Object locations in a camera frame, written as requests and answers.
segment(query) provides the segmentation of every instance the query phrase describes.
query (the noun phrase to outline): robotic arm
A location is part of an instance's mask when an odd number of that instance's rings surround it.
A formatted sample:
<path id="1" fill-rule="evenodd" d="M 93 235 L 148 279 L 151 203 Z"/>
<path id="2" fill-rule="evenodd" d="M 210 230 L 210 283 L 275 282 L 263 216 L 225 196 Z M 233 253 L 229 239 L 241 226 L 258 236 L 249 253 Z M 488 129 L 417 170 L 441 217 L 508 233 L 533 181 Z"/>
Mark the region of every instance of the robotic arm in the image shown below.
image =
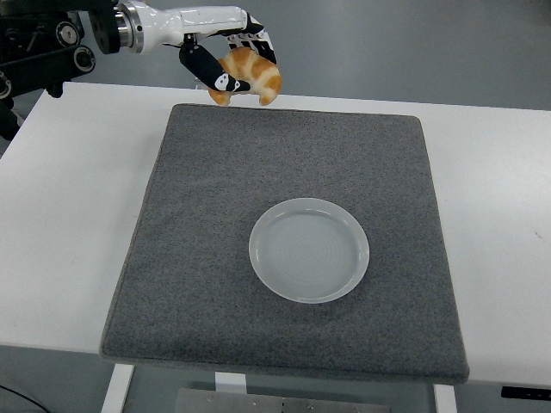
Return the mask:
<path id="1" fill-rule="evenodd" d="M 78 11 L 88 12 L 103 53 L 179 47 L 181 63 L 211 89 L 246 91 L 251 86 L 225 73 L 199 45 L 207 37 L 225 36 L 230 48 L 248 46 L 276 62 L 264 27 L 238 7 L 158 10 L 140 1 L 0 0 L 0 120 L 7 119 L 2 113 L 13 106 L 13 97 L 36 89 L 61 97 L 63 82 L 94 70 L 94 53 L 81 44 Z"/>

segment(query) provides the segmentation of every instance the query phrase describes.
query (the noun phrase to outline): plate rim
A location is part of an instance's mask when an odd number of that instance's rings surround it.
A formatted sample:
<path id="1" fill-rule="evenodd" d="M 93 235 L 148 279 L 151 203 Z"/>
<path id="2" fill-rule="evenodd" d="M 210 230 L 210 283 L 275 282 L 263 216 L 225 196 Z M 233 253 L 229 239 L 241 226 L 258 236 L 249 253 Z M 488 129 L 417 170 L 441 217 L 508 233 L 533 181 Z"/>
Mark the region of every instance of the plate rim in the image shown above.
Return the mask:
<path id="1" fill-rule="evenodd" d="M 289 204 L 294 203 L 313 203 L 316 204 L 316 207 L 319 207 L 320 205 L 324 205 L 326 207 L 329 207 L 332 210 L 337 210 L 339 213 L 341 213 L 344 217 L 348 219 L 348 222 L 345 221 L 345 224 L 348 225 L 349 228 L 351 228 L 351 231 L 353 232 L 355 236 L 355 240 L 361 244 L 361 249 L 364 252 L 364 257 L 361 257 L 360 264 L 358 264 L 358 268 L 362 268 L 362 270 L 356 271 L 348 280 L 348 282 L 339 290 L 337 290 L 334 293 L 331 293 L 329 295 L 326 295 L 324 297 L 314 298 L 314 299 L 305 299 L 300 297 L 291 297 L 287 296 L 287 294 L 280 293 L 276 291 L 262 276 L 260 269 L 258 268 L 258 260 L 255 259 L 257 256 L 257 248 L 255 246 L 256 240 L 259 238 L 258 233 L 261 231 L 261 226 L 269 223 L 272 219 L 278 218 L 281 216 L 281 214 L 276 215 L 275 217 L 271 217 L 271 215 L 279 210 L 284 209 L 285 206 Z M 302 303 L 302 304 L 323 304 L 331 302 L 335 299 L 340 299 L 344 295 L 350 293 L 354 288 L 357 287 L 357 285 L 360 283 L 360 281 L 365 276 L 368 265 L 369 265 L 369 257 L 370 257 L 370 248 L 369 248 L 369 241 L 367 238 L 367 235 L 365 233 L 365 230 L 363 230 L 360 223 L 357 221 L 354 216 L 346 211 L 341 206 L 330 202 L 328 200 L 321 200 L 319 198 L 312 198 L 312 197 L 301 197 L 301 198 L 293 198 L 290 200 L 284 200 L 282 202 L 279 202 L 275 205 L 273 205 L 271 208 L 269 208 L 267 211 L 265 211 L 260 218 L 257 220 L 255 225 L 252 228 L 251 235 L 249 236 L 249 259 L 251 262 L 251 265 L 255 271 L 255 274 L 257 275 L 258 279 L 273 293 L 279 295 L 280 297 L 283 297 L 284 299 L 289 299 L 293 302 Z"/>

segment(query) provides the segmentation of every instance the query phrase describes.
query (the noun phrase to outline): white table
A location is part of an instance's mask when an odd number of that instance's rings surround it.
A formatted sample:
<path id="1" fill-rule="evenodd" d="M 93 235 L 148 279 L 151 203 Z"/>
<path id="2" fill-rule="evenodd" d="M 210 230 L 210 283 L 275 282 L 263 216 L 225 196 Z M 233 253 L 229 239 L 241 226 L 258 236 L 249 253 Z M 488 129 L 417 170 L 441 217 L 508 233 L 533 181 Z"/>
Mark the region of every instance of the white table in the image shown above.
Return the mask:
<path id="1" fill-rule="evenodd" d="M 0 344 L 98 351 L 171 108 L 202 90 L 67 83 L 0 159 Z M 253 96 L 233 106 L 257 107 Z M 551 385 L 551 113 L 279 96 L 423 125 L 470 380 Z"/>

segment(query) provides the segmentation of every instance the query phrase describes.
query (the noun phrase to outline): gray felt mat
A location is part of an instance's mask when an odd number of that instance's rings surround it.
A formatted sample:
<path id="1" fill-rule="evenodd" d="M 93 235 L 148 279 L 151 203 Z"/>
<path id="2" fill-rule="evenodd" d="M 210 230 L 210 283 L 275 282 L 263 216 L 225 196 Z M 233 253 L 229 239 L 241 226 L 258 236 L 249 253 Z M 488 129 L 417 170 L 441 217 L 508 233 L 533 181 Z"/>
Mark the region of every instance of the gray felt mat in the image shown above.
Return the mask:
<path id="1" fill-rule="evenodd" d="M 362 225 L 367 273 L 305 305 L 248 256 L 273 205 L 328 200 Z M 126 363 L 455 384 L 468 376 L 417 118 L 177 105 L 102 339 Z"/>

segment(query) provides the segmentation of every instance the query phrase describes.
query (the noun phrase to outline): bread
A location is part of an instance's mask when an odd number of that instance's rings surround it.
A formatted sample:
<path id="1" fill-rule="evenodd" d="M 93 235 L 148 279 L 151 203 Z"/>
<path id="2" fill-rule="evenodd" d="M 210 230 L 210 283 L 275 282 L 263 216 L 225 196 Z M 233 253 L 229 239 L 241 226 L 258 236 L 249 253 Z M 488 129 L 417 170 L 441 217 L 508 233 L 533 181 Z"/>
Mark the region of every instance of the bread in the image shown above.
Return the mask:
<path id="1" fill-rule="evenodd" d="M 266 106 L 277 98 L 282 89 L 282 76 L 277 66 L 249 47 L 232 49 L 218 61 L 229 75 L 251 85 L 251 90 L 245 92 L 226 92 L 209 88 L 208 94 L 220 106 L 229 105 L 230 98 L 236 93 L 259 95 L 260 104 Z"/>

